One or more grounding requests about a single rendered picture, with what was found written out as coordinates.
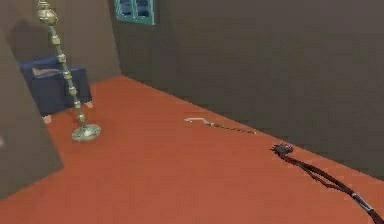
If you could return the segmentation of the white and dark thin rod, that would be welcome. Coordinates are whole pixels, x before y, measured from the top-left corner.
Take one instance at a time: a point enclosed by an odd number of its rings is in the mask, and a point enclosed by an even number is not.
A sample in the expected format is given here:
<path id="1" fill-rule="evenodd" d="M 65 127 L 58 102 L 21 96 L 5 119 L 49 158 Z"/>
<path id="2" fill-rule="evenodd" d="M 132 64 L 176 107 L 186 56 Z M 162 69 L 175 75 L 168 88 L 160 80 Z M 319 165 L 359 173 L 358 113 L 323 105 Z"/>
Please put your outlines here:
<path id="1" fill-rule="evenodd" d="M 221 124 L 213 123 L 213 122 L 210 122 L 210 121 L 208 121 L 208 120 L 206 120 L 205 118 L 202 118 L 202 117 L 199 117 L 199 118 L 185 118 L 184 121 L 185 122 L 189 122 L 189 123 L 192 123 L 194 121 L 201 121 L 204 125 L 209 126 L 209 127 L 221 128 L 221 129 L 237 131 L 237 132 L 253 134 L 253 135 L 257 134 L 255 131 L 246 130 L 246 129 L 242 129 L 242 128 L 237 128 L 237 127 L 228 127 L 228 126 L 224 126 L 224 125 L 221 125 Z"/>

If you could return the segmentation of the brass floor lamp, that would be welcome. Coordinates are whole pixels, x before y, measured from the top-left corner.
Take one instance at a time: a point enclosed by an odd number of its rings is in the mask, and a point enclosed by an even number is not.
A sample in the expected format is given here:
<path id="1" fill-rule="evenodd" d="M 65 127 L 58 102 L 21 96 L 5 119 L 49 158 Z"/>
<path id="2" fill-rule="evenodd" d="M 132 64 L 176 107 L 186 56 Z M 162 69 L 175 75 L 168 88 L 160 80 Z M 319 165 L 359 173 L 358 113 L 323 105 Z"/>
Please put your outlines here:
<path id="1" fill-rule="evenodd" d="M 86 116 L 81 109 L 81 101 L 77 97 L 77 88 L 73 84 L 72 73 L 69 70 L 67 59 L 61 47 L 61 39 L 56 31 L 58 16 L 47 0 L 37 1 L 37 16 L 42 24 L 48 27 L 51 43 L 55 46 L 57 60 L 62 67 L 63 78 L 68 84 L 68 92 L 72 97 L 73 106 L 77 111 L 80 126 L 72 133 L 72 139 L 76 141 L 90 141 L 98 137 L 101 127 L 96 124 L 87 124 Z"/>

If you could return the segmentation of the teal framed window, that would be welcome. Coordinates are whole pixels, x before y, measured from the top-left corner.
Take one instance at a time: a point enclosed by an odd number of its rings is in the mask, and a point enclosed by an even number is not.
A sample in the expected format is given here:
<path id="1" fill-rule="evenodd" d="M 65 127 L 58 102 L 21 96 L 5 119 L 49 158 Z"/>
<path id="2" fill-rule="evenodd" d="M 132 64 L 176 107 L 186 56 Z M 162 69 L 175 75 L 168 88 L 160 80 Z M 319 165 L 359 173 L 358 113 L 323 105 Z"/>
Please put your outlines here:
<path id="1" fill-rule="evenodd" d="M 114 0 L 118 21 L 154 25 L 154 0 Z"/>

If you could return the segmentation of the grey cushion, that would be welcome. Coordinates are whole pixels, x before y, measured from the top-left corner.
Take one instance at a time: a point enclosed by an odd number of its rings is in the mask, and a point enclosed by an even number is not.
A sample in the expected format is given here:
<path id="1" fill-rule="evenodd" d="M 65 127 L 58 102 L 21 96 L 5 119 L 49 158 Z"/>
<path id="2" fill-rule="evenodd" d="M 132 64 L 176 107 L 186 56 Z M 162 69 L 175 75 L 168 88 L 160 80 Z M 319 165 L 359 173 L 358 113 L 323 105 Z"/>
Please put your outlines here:
<path id="1" fill-rule="evenodd" d="M 60 70 L 55 68 L 45 68 L 45 69 L 33 68 L 32 73 L 34 76 L 45 76 L 49 74 L 60 73 Z"/>

